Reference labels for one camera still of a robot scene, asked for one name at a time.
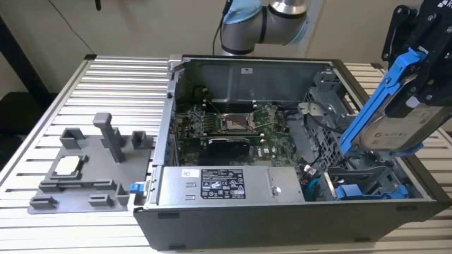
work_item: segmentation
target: blue plastic bracket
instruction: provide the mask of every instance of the blue plastic bracket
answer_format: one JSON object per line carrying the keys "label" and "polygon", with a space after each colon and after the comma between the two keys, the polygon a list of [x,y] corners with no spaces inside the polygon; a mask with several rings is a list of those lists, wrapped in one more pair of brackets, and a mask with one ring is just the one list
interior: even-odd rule
{"label": "blue plastic bracket", "polygon": [[427,55],[424,52],[415,51],[409,48],[408,52],[397,57],[371,99],[368,99],[359,115],[356,116],[351,126],[348,127],[344,135],[341,136],[340,149],[344,154],[352,149],[353,139],[356,138],[360,131],[363,130],[373,113],[377,111],[379,107],[381,106],[381,103],[384,102],[387,97],[389,95],[393,95],[396,91],[400,89],[401,87],[400,78],[407,67],[423,61],[425,59],[425,56]]}
{"label": "blue plastic bracket", "polygon": [[403,185],[399,185],[392,193],[364,195],[357,184],[344,184],[336,188],[336,195],[340,200],[405,199],[408,197],[408,190]]}

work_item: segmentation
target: white wall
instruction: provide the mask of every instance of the white wall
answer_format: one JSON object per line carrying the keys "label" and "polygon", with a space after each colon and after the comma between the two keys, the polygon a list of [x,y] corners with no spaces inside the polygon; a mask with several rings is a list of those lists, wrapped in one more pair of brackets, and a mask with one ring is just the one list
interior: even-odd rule
{"label": "white wall", "polygon": [[381,50],[393,10],[423,0],[325,0],[307,57],[383,62]]}

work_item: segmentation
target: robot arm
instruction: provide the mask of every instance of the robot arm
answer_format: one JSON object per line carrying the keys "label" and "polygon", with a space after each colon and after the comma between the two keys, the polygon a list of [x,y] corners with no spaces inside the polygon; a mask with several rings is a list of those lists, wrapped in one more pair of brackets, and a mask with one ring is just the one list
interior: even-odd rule
{"label": "robot arm", "polygon": [[452,1],[397,6],[383,59],[389,71],[347,129],[340,146],[407,156],[452,114]]}
{"label": "robot arm", "polygon": [[247,55],[255,44],[299,42],[308,26],[304,0],[235,0],[223,19],[221,48],[225,55]]}

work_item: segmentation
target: sticker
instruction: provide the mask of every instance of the sticker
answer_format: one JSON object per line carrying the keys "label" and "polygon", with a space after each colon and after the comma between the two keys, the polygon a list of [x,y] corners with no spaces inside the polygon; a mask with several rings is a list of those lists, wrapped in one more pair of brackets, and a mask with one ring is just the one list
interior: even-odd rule
{"label": "sticker", "polygon": [[199,169],[183,169],[181,177],[199,177]]}
{"label": "sticker", "polygon": [[253,69],[252,68],[241,68],[240,73],[241,74],[252,74],[253,73]]}
{"label": "sticker", "polygon": [[201,198],[245,198],[245,180],[241,169],[203,169],[200,180]]}

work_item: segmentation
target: blue latch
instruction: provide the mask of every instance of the blue latch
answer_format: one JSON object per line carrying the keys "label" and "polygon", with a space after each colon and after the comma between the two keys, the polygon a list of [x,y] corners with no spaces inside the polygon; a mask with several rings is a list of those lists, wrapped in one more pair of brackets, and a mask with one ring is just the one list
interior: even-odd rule
{"label": "blue latch", "polygon": [[144,183],[133,183],[129,185],[129,192],[133,194],[144,193]]}
{"label": "blue latch", "polygon": [[[365,127],[367,122],[372,118],[373,113],[377,111],[387,97],[393,95],[399,91],[401,87],[400,78],[405,69],[409,67],[411,64],[421,62],[425,59],[425,56],[427,55],[424,52],[412,50],[409,48],[408,52],[397,57],[372,97],[368,99],[359,115],[356,116],[351,126],[345,130],[344,135],[341,136],[340,149],[344,154],[348,153],[349,150],[352,149],[353,139],[356,138],[360,131]],[[413,147],[408,151],[404,151],[396,156],[407,156],[409,154],[416,153],[419,149],[421,149],[421,145],[423,144],[419,144],[416,147]]]}

